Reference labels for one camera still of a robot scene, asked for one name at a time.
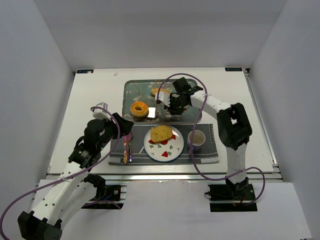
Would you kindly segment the metal spatula with wooden handle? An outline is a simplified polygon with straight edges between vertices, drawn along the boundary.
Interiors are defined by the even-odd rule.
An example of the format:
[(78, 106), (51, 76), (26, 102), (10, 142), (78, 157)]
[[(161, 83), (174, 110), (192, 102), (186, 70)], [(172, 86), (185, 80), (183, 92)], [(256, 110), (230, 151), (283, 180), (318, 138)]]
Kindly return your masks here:
[(149, 107), (148, 114), (146, 116), (148, 119), (170, 119), (172, 115), (169, 111), (157, 108), (157, 107)]

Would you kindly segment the toast bread slice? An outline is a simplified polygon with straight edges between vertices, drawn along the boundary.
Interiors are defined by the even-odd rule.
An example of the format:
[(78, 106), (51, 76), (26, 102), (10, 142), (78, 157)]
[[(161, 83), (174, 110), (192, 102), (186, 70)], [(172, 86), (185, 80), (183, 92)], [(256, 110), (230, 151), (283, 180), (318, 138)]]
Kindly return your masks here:
[(153, 143), (161, 143), (171, 139), (173, 132), (171, 128), (167, 125), (159, 125), (152, 127), (150, 130), (150, 137)]

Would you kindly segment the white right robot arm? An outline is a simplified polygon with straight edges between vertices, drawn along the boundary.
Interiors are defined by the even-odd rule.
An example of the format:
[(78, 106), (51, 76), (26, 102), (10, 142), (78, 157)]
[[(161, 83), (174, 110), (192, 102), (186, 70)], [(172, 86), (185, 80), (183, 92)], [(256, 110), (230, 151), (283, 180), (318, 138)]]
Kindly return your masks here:
[(227, 172), (226, 187), (235, 197), (249, 184), (246, 173), (246, 149), (253, 133), (246, 110), (241, 103), (230, 104), (223, 102), (208, 93), (203, 82), (195, 78), (201, 86), (191, 86), (186, 76), (176, 79), (172, 84), (174, 93), (167, 94), (160, 89), (155, 94), (158, 104), (163, 103), (164, 109), (171, 115), (181, 115), (186, 106), (199, 109), (217, 121), (218, 136), (226, 149)]

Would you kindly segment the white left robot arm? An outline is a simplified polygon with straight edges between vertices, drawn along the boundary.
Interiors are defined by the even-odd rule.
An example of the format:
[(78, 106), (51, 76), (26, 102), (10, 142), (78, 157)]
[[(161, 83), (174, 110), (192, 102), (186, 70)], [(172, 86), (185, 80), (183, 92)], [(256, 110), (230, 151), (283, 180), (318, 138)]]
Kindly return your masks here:
[(68, 221), (88, 201), (103, 201), (106, 181), (91, 173), (101, 158), (101, 152), (111, 141), (128, 135), (134, 123), (118, 113), (94, 116), (87, 123), (68, 157), (59, 182), (53, 184), (46, 196), (30, 212), (23, 211), (18, 219), (25, 240), (59, 240)]

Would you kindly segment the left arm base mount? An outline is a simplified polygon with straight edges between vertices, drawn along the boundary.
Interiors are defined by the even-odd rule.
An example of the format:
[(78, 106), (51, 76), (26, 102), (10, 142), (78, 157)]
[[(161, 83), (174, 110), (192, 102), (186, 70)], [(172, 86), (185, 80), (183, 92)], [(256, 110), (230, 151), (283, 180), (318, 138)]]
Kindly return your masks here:
[(125, 202), (126, 185), (106, 185), (105, 190), (86, 203), (82, 209), (120, 210)]

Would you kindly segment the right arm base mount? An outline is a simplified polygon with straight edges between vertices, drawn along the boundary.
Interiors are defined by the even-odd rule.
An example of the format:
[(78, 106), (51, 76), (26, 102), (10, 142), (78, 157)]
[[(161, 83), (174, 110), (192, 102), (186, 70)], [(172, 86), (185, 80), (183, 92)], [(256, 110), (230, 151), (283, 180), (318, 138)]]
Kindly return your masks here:
[(233, 193), (226, 184), (208, 185), (208, 191), (204, 196), (209, 200), (210, 211), (212, 213), (235, 213), (235, 212), (257, 212), (257, 204), (251, 203), (256, 199), (252, 184)]

